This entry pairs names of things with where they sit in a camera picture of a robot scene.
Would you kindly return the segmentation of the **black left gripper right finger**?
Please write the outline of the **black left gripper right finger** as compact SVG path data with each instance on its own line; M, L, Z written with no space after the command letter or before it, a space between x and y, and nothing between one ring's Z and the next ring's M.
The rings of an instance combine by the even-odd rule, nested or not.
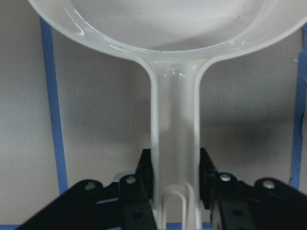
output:
M200 199L204 208L211 206L211 189L217 169L205 148L200 148L199 182Z

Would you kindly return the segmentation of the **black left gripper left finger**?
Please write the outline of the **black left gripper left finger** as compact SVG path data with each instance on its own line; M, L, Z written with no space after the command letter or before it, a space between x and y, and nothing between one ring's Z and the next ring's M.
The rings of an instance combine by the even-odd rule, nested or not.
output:
M151 150L143 149L135 174L141 178L145 191L150 200L153 198L154 191L154 173L153 173L152 159L151 159Z

